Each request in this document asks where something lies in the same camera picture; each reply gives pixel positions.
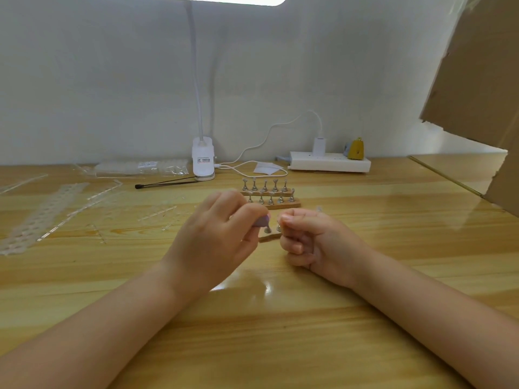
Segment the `purple object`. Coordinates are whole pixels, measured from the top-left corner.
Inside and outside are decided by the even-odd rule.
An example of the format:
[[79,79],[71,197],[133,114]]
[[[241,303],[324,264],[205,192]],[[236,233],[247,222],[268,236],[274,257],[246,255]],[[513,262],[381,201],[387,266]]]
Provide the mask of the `purple object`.
[[263,217],[259,217],[255,223],[252,224],[253,227],[259,227],[259,228],[263,228],[263,227],[266,227],[268,226],[268,222],[270,220],[270,216],[269,215],[266,215],[266,216],[263,216]]

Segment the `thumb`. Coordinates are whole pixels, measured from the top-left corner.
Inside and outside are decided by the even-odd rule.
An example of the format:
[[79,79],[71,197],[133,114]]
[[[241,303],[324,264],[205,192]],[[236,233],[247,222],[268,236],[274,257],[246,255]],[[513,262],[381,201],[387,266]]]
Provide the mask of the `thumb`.
[[295,229],[296,231],[308,232],[313,235],[320,235],[327,229],[325,218],[316,216],[291,216],[283,214],[280,217],[280,225]]

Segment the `cardboard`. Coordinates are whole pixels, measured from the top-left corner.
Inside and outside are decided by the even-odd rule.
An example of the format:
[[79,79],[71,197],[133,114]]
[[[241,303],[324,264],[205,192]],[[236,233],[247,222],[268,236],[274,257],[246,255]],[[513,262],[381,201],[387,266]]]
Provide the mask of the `cardboard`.
[[421,118],[509,150],[485,198],[519,217],[519,0],[468,0]]

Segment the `label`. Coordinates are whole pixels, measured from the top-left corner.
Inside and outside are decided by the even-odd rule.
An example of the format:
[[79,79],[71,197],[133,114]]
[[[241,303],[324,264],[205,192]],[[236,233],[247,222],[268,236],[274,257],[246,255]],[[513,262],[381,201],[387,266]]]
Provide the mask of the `label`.
[[140,162],[137,169],[157,167],[157,161]]

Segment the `wooden tabletop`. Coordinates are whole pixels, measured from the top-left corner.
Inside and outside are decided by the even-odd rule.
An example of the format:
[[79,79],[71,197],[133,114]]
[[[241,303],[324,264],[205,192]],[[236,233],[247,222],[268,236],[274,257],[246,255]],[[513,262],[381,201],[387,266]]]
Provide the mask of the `wooden tabletop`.
[[[49,176],[0,195],[0,237],[61,184],[90,183],[54,223],[115,185],[46,166],[1,168],[0,186],[42,173]],[[205,196],[243,185],[218,171],[210,182],[133,188],[156,180],[121,178],[122,187],[25,253],[0,256],[0,354],[148,268]],[[519,219],[405,158],[375,159],[368,175],[290,172],[288,180],[303,207],[321,206],[380,251],[519,317]],[[113,387],[468,385],[352,292],[288,266],[272,241],[167,325]]]
[[506,153],[425,154],[412,159],[483,196],[506,156]]

